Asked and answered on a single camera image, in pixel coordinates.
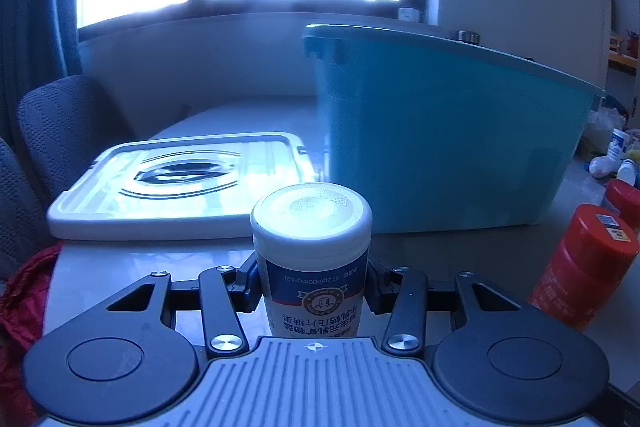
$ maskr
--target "tabletop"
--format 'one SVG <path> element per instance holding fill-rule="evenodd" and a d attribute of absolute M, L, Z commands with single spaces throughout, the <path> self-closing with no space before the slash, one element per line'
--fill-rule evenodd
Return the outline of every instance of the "tabletop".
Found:
<path fill-rule="evenodd" d="M 281 131 L 302 138 L 316 168 L 322 164 L 315 102 L 309 99 L 237 102 L 192 116 L 157 138 Z M 438 233 L 376 235 L 370 253 L 383 264 L 411 266 L 430 279 L 451 279 L 458 271 L 475 271 L 515 296 L 526 298 L 542 273 L 576 206 L 599 203 L 604 188 L 578 162 L 569 165 L 561 187 L 538 225 Z M 205 269 L 240 266 L 252 253 L 251 238 L 215 241 L 73 242 L 60 253 L 51 280 L 44 332 L 59 327 L 116 291 L 166 270 L 173 280 L 197 279 Z M 640 379 L 640 264 L 586 332 L 609 359 L 611 381 L 623 390 Z M 270 334 L 264 304 L 253 314 L 238 314 L 251 344 Z M 363 308 L 359 334 L 382 337 L 388 315 Z M 428 343 L 449 331 L 443 313 L 428 317 Z M 178 312 L 177 331 L 193 344 L 204 343 L 200 312 Z"/>

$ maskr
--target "gray office chair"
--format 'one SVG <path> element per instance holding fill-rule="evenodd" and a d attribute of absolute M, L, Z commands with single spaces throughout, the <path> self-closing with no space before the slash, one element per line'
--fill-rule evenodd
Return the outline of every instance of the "gray office chair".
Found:
<path fill-rule="evenodd" d="M 0 295 L 4 282 L 25 261 L 54 243 L 44 208 L 14 152 L 0 139 Z"/>
<path fill-rule="evenodd" d="M 28 92 L 18 105 L 18 123 L 52 198 L 71 187 L 102 151 L 135 140 L 108 93 L 82 75 Z"/>

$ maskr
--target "bottle label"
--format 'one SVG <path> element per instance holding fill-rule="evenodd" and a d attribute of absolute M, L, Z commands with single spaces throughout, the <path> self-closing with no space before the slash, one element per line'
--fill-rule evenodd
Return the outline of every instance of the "bottle label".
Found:
<path fill-rule="evenodd" d="M 611 214 L 616 214 L 616 216 L 620 215 L 620 209 L 616 206 L 613 205 L 613 203 L 611 203 L 609 200 L 607 200 L 606 196 L 602 197 L 602 201 L 600 202 L 600 206 L 602 208 L 604 208 L 605 210 L 608 210 L 609 212 L 611 212 Z"/>
<path fill-rule="evenodd" d="M 626 142 L 622 136 L 618 136 L 613 133 L 611 135 L 611 142 L 609 143 L 609 149 L 607 150 L 607 156 L 613 161 L 620 163 L 620 156 L 626 152 Z"/>
<path fill-rule="evenodd" d="M 631 243 L 631 239 L 629 239 L 629 236 L 626 235 L 625 231 L 622 229 L 611 229 L 609 227 L 605 227 L 607 229 L 607 232 L 609 232 L 609 235 L 615 240 L 615 241 L 625 241 L 626 243 Z"/>
<path fill-rule="evenodd" d="M 598 218 L 598 221 L 601 222 L 605 227 L 620 227 L 618 222 L 611 216 L 606 216 L 605 214 L 596 214 L 596 217 Z"/>
<path fill-rule="evenodd" d="M 258 255 L 271 333 L 284 337 L 344 337 L 360 322 L 369 250 L 321 272 L 278 266 Z"/>

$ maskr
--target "white supplement bottle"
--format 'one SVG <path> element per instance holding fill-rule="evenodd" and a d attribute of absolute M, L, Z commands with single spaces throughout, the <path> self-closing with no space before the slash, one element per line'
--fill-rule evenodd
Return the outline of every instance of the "white supplement bottle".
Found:
<path fill-rule="evenodd" d="M 330 183 L 291 185 L 256 203 L 254 248 L 274 336 L 356 334 L 371 219 L 361 195 Z"/>
<path fill-rule="evenodd" d="M 607 156 L 615 162 L 615 168 L 620 167 L 622 156 L 626 152 L 631 137 L 620 129 L 614 129 L 611 133 L 611 142 L 607 149 Z"/>
<path fill-rule="evenodd" d="M 624 160 L 620 164 L 620 169 L 618 169 L 618 175 L 616 177 L 633 187 L 636 183 L 637 175 L 638 166 L 636 165 L 636 162 L 633 160 Z"/>

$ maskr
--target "small bottle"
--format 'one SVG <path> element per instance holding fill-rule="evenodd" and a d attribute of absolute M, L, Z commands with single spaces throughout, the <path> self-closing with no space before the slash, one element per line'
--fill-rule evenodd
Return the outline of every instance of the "small bottle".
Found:
<path fill-rule="evenodd" d="M 622 163 L 622 155 L 626 152 L 629 140 L 631 140 L 631 137 L 626 132 L 620 131 L 620 129 L 614 129 L 613 133 L 611 133 L 607 156 L 616 163 L 616 166 Z"/>
<path fill-rule="evenodd" d="M 583 330 L 618 288 L 638 250 L 636 234 L 618 216 L 581 204 L 529 303 Z"/>
<path fill-rule="evenodd" d="M 633 160 L 624 160 L 618 169 L 618 178 L 632 187 L 636 184 L 636 175 L 638 174 L 638 166 Z"/>

